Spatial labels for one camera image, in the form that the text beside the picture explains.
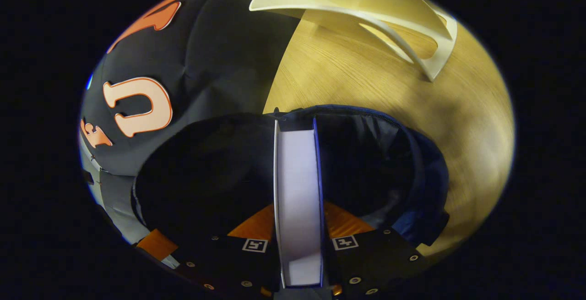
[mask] gray fabric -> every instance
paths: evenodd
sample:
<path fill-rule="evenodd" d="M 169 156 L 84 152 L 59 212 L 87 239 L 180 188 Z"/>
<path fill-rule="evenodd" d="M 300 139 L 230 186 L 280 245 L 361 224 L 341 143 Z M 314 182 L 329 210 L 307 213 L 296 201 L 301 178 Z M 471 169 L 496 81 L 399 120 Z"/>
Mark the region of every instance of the gray fabric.
<path fill-rule="evenodd" d="M 79 146 L 80 146 L 80 158 L 81 158 L 81 168 L 88 171 L 92 175 L 92 179 L 94 179 L 94 184 L 90 185 L 87 184 L 90 188 L 90 192 L 96 200 L 96 203 L 102 207 L 104 207 L 104 202 L 102 200 L 102 193 L 100 189 L 100 165 L 96 162 L 96 160 L 92 160 L 92 154 L 86 148 L 86 144 L 83 142 L 81 138 L 81 134 L 79 136 Z"/>
<path fill-rule="evenodd" d="M 104 209 L 124 239 L 134 244 L 149 235 L 149 229 L 138 221 L 130 205 L 134 177 L 111 175 L 102 170 L 100 181 Z"/>
<path fill-rule="evenodd" d="M 144 217 L 142 217 L 142 208 L 141 203 L 138 201 L 138 197 L 136 197 L 136 182 L 132 183 L 132 198 L 134 198 L 136 202 L 136 214 L 137 218 L 140 219 L 143 225 L 146 225 Z"/>

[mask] orange letter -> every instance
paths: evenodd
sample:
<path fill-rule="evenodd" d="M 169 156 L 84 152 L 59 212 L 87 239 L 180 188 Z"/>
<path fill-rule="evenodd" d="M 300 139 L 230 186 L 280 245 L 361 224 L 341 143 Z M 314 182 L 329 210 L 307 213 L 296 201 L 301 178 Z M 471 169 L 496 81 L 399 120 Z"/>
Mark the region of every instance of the orange letter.
<path fill-rule="evenodd" d="M 174 2 L 174 3 L 170 4 L 169 6 L 167 6 L 167 8 L 161 10 L 160 12 L 155 12 L 155 11 L 157 11 L 157 10 L 159 10 L 159 8 L 162 8 L 163 6 L 171 3 L 172 1 L 175 1 L 175 0 L 165 0 L 165 1 L 161 2 L 160 4 L 154 6 L 151 10 L 147 11 L 146 14 L 141 16 L 136 22 L 134 22 L 134 24 L 130 25 L 130 27 L 128 29 L 126 29 L 126 31 L 124 31 L 120 35 L 120 37 L 118 37 L 118 39 L 116 39 L 116 41 L 114 41 L 114 43 L 108 49 L 107 54 L 109 54 L 112 51 L 112 49 L 114 49 L 114 46 L 119 41 L 121 41 L 122 39 L 126 38 L 127 36 L 129 36 L 133 33 L 140 31 L 141 29 L 145 29 L 148 27 L 154 27 L 155 31 L 160 31 L 160 30 L 164 29 L 165 27 L 167 27 L 167 25 L 169 25 L 169 23 L 171 23 L 173 16 L 175 16 L 175 13 L 177 12 L 179 7 L 181 6 L 181 2 Z"/>
<path fill-rule="evenodd" d="M 133 137 L 143 131 L 157 131 L 167 127 L 171 122 L 173 110 L 169 94 L 159 82 L 150 77 L 134 77 L 126 81 L 103 87 L 104 99 L 109 107 L 116 106 L 116 101 L 134 95 L 144 95 L 151 100 L 151 110 L 145 114 L 124 117 L 116 114 L 114 120 L 120 131 L 127 137 Z"/>
<path fill-rule="evenodd" d="M 83 135 L 86 136 L 88 142 L 92 147 L 96 148 L 98 145 L 107 145 L 112 146 L 112 142 L 109 140 L 108 136 L 104 134 L 104 131 L 98 126 L 96 126 L 96 131 L 93 131 L 94 125 L 91 123 L 87 123 L 84 125 L 83 120 L 81 121 L 81 130 L 83 131 Z"/>

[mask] blue light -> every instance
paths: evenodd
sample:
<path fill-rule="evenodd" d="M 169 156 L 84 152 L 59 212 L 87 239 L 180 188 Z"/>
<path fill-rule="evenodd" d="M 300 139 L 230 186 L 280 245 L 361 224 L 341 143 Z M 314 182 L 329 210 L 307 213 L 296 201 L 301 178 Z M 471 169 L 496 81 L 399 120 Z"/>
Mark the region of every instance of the blue light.
<path fill-rule="evenodd" d="M 90 86 L 92 85 L 92 78 L 93 77 L 94 77 L 94 73 L 92 73 L 92 75 L 90 75 L 90 81 L 87 82 L 86 90 L 90 89 Z"/>

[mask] black fabric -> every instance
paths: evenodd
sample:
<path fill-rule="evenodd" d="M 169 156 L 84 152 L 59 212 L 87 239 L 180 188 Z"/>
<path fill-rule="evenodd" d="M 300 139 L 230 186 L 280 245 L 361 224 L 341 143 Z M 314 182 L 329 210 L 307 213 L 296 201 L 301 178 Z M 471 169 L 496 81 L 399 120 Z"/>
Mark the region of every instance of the black fabric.
<path fill-rule="evenodd" d="M 147 226 L 182 246 L 226 235 L 273 202 L 275 120 L 282 131 L 299 130 L 315 114 L 238 114 L 185 127 L 157 149 L 136 178 Z M 383 213 L 390 226 L 402 213 L 414 177 L 404 132 L 359 112 L 320 112 L 316 120 L 324 200 L 363 216 L 394 198 Z"/>
<path fill-rule="evenodd" d="M 150 229 L 181 246 L 226 235 L 272 204 L 274 119 L 239 114 L 185 127 L 136 178 Z"/>
<path fill-rule="evenodd" d="M 421 253 L 393 229 L 387 234 L 374 230 L 354 235 L 354 238 L 360 246 L 344 251 L 333 251 L 331 248 L 341 275 L 343 294 L 349 300 L 370 299 L 371 295 L 363 296 L 373 288 L 379 289 L 374 295 L 383 295 L 387 291 L 385 286 L 397 283 L 397 279 L 412 277 L 429 267 L 429 262 Z M 417 256 L 417 259 L 411 261 L 412 256 Z M 356 276 L 362 279 L 361 283 L 350 284 L 350 279 Z"/>
<path fill-rule="evenodd" d="M 278 290 L 277 242 L 269 242 L 264 253 L 243 251 L 245 242 L 244 238 L 220 236 L 218 240 L 200 238 L 196 247 L 180 245 L 172 255 L 182 264 L 174 272 L 199 288 L 213 285 L 213 293 L 219 299 L 269 300 L 260 293 L 260 287 Z M 242 287 L 243 280 L 250 281 L 253 287 Z"/>
<path fill-rule="evenodd" d="M 299 23 L 289 16 L 250 12 L 251 0 L 177 1 L 181 6 L 166 28 L 140 30 L 105 54 L 84 96 L 80 118 L 99 126 L 114 145 L 93 148 L 84 141 L 100 166 L 114 175 L 136 176 L 158 146 L 192 122 L 240 112 L 261 114 Z M 173 117 L 166 128 L 129 138 L 114 115 L 148 112 L 149 100 L 131 96 L 111 109 L 102 86 L 138 76 L 152 77 L 165 87 Z"/>

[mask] cream plastic part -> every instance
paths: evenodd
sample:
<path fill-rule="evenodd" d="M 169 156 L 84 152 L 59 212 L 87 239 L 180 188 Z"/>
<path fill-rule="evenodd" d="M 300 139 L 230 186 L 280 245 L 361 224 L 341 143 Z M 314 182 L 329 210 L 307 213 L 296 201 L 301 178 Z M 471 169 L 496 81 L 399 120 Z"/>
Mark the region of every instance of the cream plastic part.
<path fill-rule="evenodd" d="M 333 31 L 351 33 L 365 43 L 391 49 L 419 67 L 430 81 L 435 80 L 450 57 L 458 29 L 454 18 L 425 0 L 252 0 L 249 10 L 303 18 Z M 385 22 L 431 37 L 437 43 L 435 53 L 431 58 L 419 58 Z"/>

